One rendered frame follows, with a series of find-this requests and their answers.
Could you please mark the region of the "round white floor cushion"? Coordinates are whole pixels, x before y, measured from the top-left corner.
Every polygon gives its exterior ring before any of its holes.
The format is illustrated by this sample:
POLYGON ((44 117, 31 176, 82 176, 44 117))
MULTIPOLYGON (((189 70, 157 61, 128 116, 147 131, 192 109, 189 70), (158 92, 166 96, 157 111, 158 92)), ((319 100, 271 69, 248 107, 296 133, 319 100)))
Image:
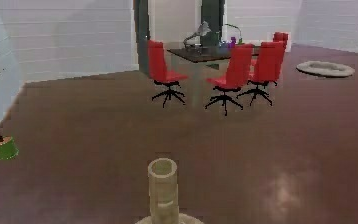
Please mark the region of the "round white floor cushion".
POLYGON ((303 62, 298 64, 296 69, 310 75, 334 78, 345 78, 352 76, 355 73, 355 69, 350 66, 323 61, 303 62))

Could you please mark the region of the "grey desk lamp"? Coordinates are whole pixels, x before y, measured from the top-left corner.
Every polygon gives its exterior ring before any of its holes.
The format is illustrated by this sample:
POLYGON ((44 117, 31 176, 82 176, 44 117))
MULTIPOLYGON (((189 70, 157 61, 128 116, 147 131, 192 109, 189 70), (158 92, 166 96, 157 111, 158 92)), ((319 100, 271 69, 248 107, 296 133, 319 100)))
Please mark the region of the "grey desk lamp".
POLYGON ((185 48, 188 48, 190 46, 190 44, 188 43, 189 40, 192 40, 196 37, 202 37, 207 35, 209 32, 211 31, 211 29, 209 28, 209 23, 207 21, 203 21, 196 32, 194 32, 191 36, 186 37, 183 40, 183 44, 185 48))

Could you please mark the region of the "red office chair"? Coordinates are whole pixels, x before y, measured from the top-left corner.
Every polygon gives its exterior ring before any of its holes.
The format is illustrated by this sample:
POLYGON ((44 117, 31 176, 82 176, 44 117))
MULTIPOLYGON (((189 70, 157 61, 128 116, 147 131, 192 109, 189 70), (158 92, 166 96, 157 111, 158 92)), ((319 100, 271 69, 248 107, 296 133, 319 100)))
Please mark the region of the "red office chair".
POLYGON ((273 35, 273 41, 274 42, 283 42, 284 45, 287 45, 289 35, 287 33, 283 32, 275 32, 273 35))
POLYGON ((247 84, 253 47, 253 44, 236 45, 231 49, 231 57, 225 74, 220 77, 206 79, 208 83, 213 85, 214 90, 221 91, 222 94, 212 96, 209 102, 205 105, 205 108, 221 101, 225 111, 224 115, 228 114, 227 102, 235 104, 241 110, 244 109, 240 103, 227 95, 227 92, 239 92, 241 88, 247 84))
POLYGON ((250 103, 253 103, 257 96, 260 95, 269 104, 272 104, 272 101, 268 98, 268 93, 260 89, 260 86, 266 87, 270 82, 277 80, 277 77, 280 75, 284 50, 284 43, 282 41, 261 43, 254 69, 249 73, 248 79, 248 82, 254 84, 255 88, 238 94, 237 98, 242 95, 252 94, 250 103))
POLYGON ((164 46, 162 42, 149 40, 148 41, 148 57, 149 57, 149 74, 151 79, 156 85, 163 85, 166 87, 165 91, 156 94, 151 98, 154 100, 158 97, 165 96, 162 107, 165 107, 165 104, 168 100, 171 100, 172 97, 177 98, 182 103, 185 103, 183 97, 184 93, 179 92, 173 89, 173 86, 180 85, 181 80, 186 80, 187 75, 178 73, 174 70, 169 70, 167 68, 166 60, 164 57, 164 46))

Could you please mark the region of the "dark grey door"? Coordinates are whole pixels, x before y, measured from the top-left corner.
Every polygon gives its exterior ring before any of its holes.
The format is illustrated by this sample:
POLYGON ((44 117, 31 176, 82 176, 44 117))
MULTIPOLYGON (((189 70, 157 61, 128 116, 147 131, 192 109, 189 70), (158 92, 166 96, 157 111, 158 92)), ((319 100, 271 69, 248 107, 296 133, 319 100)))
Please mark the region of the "dark grey door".
POLYGON ((209 24, 210 32, 200 38, 203 46, 216 46, 222 35, 225 0, 202 0, 201 21, 209 24))
POLYGON ((147 44, 150 38, 148 0, 134 0, 134 20, 139 70, 145 75, 149 75, 147 44))

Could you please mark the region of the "purple vase with green plant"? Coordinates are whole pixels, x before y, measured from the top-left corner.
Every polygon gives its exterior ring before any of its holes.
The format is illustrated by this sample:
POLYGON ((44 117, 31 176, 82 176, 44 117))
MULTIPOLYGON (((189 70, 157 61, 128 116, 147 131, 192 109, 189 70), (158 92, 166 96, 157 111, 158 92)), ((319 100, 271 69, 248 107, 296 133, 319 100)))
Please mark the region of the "purple vase with green plant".
POLYGON ((243 44, 242 31, 238 26, 233 25, 233 24, 229 24, 229 23, 225 23, 225 24, 223 24, 223 26, 228 26, 228 27, 234 28, 234 29, 239 31, 239 38, 238 39, 236 37, 234 37, 234 36, 230 38, 230 42, 228 43, 229 48, 232 48, 235 45, 242 45, 243 44))

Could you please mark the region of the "dark glass-legged table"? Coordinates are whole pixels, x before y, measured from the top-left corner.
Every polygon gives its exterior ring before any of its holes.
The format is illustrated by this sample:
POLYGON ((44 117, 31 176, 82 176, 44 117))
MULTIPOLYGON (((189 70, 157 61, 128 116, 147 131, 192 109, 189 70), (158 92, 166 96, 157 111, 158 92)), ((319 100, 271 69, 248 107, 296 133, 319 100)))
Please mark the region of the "dark glass-legged table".
POLYGON ((170 53, 182 57, 183 59, 186 59, 192 63, 205 63, 214 62, 217 60, 230 60, 232 48, 227 49, 225 52, 221 52, 218 47, 207 47, 197 50, 173 49, 170 50, 170 53))

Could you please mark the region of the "green potted bare plant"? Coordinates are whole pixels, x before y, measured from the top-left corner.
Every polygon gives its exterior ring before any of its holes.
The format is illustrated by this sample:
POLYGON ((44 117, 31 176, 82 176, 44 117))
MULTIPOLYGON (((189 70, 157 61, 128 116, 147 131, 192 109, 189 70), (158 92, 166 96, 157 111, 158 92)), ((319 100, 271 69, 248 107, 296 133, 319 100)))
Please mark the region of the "green potted bare plant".
MULTIPOLYGON (((13 53, 0 51, 0 125, 9 115, 12 104, 22 87, 20 71, 13 53)), ((0 160, 9 160, 19 154, 15 140, 0 131, 0 160)))

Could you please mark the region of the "beige cylinder post on base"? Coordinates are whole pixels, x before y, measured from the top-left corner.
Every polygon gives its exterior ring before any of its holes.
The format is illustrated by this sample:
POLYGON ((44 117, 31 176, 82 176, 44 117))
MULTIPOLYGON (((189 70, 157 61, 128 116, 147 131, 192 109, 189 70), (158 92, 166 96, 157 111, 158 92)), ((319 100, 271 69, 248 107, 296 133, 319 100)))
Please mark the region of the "beige cylinder post on base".
POLYGON ((179 211, 177 171, 176 162, 170 158, 157 158, 149 163, 150 215, 135 224, 204 224, 179 211))

